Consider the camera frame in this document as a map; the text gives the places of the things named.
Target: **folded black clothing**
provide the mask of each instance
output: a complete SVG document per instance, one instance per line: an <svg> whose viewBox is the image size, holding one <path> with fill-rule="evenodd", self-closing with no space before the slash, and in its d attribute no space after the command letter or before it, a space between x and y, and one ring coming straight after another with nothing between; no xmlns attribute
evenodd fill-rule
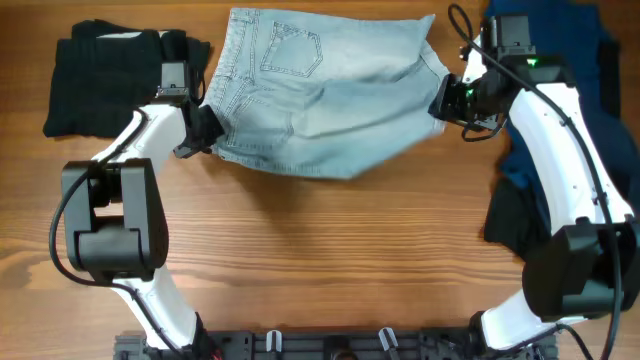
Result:
<svg viewBox="0 0 640 360"><path fill-rule="evenodd" d="M140 32L131 38L99 36ZM136 107L156 94L162 63L186 61L193 69L197 94L209 61L210 44L182 30L136 30L102 20L73 26L71 39L58 41L51 81L47 137L85 135L117 137Z"/></svg>
<svg viewBox="0 0 640 360"><path fill-rule="evenodd" d="M520 189L511 180L501 178L491 197L484 239L499 243L524 260L532 250L551 239L531 187Z"/></svg>

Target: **wooden table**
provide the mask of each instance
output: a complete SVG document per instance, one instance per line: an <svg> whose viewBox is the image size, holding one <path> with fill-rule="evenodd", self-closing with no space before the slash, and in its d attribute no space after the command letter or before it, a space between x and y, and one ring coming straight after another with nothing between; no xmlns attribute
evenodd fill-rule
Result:
<svg viewBox="0 0 640 360"><path fill-rule="evenodd" d="M109 359L115 335L141 329L116 294L68 282L48 257L62 167L109 143L41 132L56 40L74 23L185 29L215 46L208 80L234 4L360 19L436 13L429 42L451 71L464 66L446 17L449 0L192 2L8 0L0 7L1 358ZM460 2L477 28L479 5ZM602 7L623 45L623 115L638 138L640 6L617 0ZM508 139L466 144L459 133L450 126L347 182L274 176L214 156L171 159L158 177L171 232L168 266L210 330L465 325L520 287L522 262L481 238ZM637 358L639 321L638 306L623 315L615 359ZM594 354L607 325L577 327ZM580 358L567 335L560 342L563 359Z"/></svg>

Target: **light blue denim shorts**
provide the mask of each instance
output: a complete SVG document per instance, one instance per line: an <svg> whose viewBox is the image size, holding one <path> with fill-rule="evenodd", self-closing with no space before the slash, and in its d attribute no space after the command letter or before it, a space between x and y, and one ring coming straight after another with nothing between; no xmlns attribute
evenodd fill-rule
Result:
<svg viewBox="0 0 640 360"><path fill-rule="evenodd" d="M347 179L441 134L428 113L448 74L425 40L434 19L232 9L204 102L226 132L212 150L262 171Z"/></svg>

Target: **back pocket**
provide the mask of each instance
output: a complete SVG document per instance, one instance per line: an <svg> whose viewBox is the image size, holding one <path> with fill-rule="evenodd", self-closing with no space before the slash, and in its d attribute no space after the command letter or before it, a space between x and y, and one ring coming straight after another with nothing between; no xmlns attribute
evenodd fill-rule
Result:
<svg viewBox="0 0 640 360"><path fill-rule="evenodd" d="M309 77L322 62L320 36L275 22L260 69Z"/></svg>
<svg viewBox="0 0 640 360"><path fill-rule="evenodd" d="M229 116L227 145L259 151L272 150L293 133L291 113L246 97Z"/></svg>

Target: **black metal base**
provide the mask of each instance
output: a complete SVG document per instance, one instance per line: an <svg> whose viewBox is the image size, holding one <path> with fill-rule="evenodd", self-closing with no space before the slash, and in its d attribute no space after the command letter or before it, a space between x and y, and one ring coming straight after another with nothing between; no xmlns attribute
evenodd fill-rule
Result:
<svg viewBox="0 0 640 360"><path fill-rule="evenodd" d="M248 331L209 332L218 347L220 360L335 360L344 358L344 352L335 353L331 344L348 343L353 360L477 360L470 346L468 328L425 329L423 331L395 332L398 346L384 351L377 332L364 333L283 333L282 351L267 352L267 335ZM114 347L114 360L176 359L168 351L159 352L146 346L142 336L118 336ZM194 359L190 354L184 358ZM558 350L554 336L524 349L519 354L496 359L556 360Z"/></svg>

